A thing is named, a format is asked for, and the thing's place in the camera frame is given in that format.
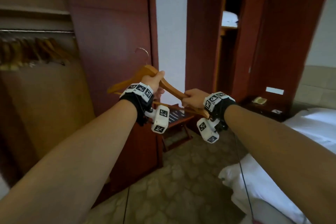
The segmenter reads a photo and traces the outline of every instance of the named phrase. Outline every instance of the floor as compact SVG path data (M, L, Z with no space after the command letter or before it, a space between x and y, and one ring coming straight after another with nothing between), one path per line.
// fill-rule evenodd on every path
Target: floor
M217 177L223 167L238 162L233 133L221 132L214 144L190 133L192 140L164 153L163 168L92 209L85 224L239 223L245 214ZM240 142L238 152L240 158L247 153Z

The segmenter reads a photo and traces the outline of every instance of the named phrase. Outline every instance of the forearm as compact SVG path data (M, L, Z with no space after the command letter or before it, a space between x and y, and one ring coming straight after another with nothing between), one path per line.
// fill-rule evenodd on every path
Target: forearm
M76 223L91 208L137 119L121 100L55 147L0 202L2 223Z
M225 121L283 192L312 223L336 213L336 155L284 124L231 105Z

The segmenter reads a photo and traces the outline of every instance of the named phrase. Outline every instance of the white bedsheet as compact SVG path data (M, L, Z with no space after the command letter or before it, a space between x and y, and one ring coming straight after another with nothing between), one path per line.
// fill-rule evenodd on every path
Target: white bedsheet
M304 134L336 154L336 110L311 108L301 111L284 124ZM274 206L297 224L304 223L305 216L281 191L269 175L247 154L241 160L250 200L262 199ZM225 167L218 176L223 184L233 189L231 200L243 212L250 214L250 206L239 164Z

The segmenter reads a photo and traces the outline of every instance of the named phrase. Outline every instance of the hanger hook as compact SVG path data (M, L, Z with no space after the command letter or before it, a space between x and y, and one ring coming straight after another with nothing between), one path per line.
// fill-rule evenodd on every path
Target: hanger hook
M137 51L138 49L141 49L141 50L143 50L143 51L145 51L145 52L147 53L147 60L148 60L148 59L149 59L149 53L148 53L148 51L146 51L144 48L141 48L141 47L136 48L135 51L134 51L134 54L136 53L136 51Z

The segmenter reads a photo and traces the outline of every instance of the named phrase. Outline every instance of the hanging rod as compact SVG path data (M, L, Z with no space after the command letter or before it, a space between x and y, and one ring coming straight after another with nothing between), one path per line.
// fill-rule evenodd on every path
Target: hanging rod
M23 33L68 33L74 34L73 30L38 30L38 29L0 29L1 32L23 32Z

